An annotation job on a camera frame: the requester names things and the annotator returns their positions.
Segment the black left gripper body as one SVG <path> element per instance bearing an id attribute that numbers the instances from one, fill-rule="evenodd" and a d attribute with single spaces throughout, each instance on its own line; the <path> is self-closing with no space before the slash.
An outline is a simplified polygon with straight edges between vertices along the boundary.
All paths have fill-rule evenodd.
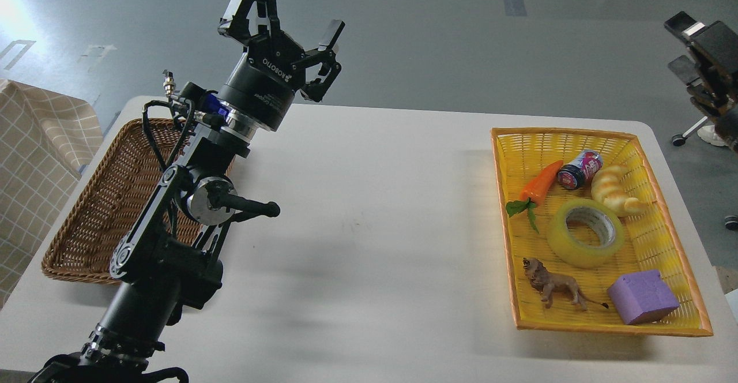
<path id="1" fill-rule="evenodd" d="M 219 99 L 276 131 L 296 91 L 306 82 L 305 71 L 292 68 L 292 62 L 299 60 L 304 51 L 290 36 L 280 36 L 274 42 L 252 40 L 219 89 Z"/>

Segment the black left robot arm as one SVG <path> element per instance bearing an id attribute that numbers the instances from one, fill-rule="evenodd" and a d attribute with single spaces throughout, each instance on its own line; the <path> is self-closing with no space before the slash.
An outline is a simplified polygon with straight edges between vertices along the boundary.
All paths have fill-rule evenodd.
<path id="1" fill-rule="evenodd" d="M 334 46 L 345 24 L 333 20 L 312 50 L 280 26 L 277 0 L 230 0 L 218 32 L 243 54 L 219 91 L 192 82 L 179 91 L 166 72 L 166 101 L 142 108 L 152 147 L 148 109 L 169 109 L 180 136 L 169 158 L 158 155 L 161 177 L 139 217 L 119 241 L 109 273 L 118 291 L 81 351 L 50 358 L 33 382 L 188 382 L 181 367 L 147 371 L 164 351 L 164 328 L 185 306 L 202 309 L 222 286 L 220 251 L 232 223 L 276 217 L 276 202 L 238 194 L 226 170 L 247 157 L 258 129 L 274 132 L 297 93 L 320 102 L 342 67 Z"/>

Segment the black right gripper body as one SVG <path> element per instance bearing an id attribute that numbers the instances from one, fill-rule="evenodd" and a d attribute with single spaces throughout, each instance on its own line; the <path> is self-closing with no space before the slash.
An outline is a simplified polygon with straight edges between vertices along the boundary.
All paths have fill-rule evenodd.
<path id="1" fill-rule="evenodd" d="M 716 126 L 718 136 L 727 144 L 728 148 L 737 153 L 737 105 L 736 101 L 728 98 L 712 101 L 712 121 Z"/>

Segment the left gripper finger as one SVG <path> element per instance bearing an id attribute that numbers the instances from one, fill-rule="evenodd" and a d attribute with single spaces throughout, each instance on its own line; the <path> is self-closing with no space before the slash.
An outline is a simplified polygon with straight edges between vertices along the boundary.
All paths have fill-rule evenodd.
<path id="1" fill-rule="evenodd" d="M 282 30 L 277 0 L 229 0 L 218 25 L 218 34 L 249 47 L 256 42 L 275 42 Z"/>
<path id="2" fill-rule="evenodd" d="M 304 71 L 316 65 L 321 66 L 315 78 L 305 81 L 300 87 L 303 99 L 321 102 L 330 86 L 334 84 L 337 76 L 339 76 L 342 65 L 336 60 L 337 50 L 335 50 L 335 45 L 344 28 L 345 22 L 332 20 L 317 47 L 304 52 L 300 59 L 292 62 L 292 70 L 295 72 Z"/>

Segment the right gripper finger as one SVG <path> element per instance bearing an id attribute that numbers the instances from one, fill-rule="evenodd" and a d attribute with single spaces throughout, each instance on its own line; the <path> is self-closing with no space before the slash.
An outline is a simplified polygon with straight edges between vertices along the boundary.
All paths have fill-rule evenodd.
<path id="1" fill-rule="evenodd" d="M 717 73 L 728 97 L 736 101 L 736 32 L 720 21 L 698 22 L 686 12 L 666 20 L 664 28 L 685 45 L 688 57 L 704 70 L 710 67 Z"/>
<path id="2" fill-rule="evenodd" d="M 672 60 L 668 68 L 685 84 L 694 107 L 709 119 L 722 117 L 728 105 L 728 95 L 714 70 L 710 67 L 704 70 L 688 55 L 680 55 Z"/>

